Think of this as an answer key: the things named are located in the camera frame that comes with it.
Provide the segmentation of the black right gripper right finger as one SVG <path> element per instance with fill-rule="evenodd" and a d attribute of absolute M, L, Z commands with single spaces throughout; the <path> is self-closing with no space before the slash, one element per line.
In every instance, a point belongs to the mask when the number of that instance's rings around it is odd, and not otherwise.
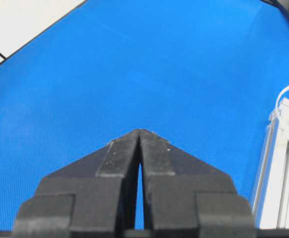
<path fill-rule="evenodd" d="M 253 238 L 250 206 L 231 177 L 140 131 L 145 225 L 156 238 Z"/>

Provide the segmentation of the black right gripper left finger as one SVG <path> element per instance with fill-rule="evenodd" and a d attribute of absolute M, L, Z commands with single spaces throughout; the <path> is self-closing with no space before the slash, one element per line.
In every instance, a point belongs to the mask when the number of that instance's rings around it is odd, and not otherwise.
<path fill-rule="evenodd" d="M 136 187 L 135 129 L 105 147 L 40 181 L 22 204 L 13 227 L 15 238 L 114 237 L 117 227 L 131 226 L 123 207 L 125 187 Z"/>

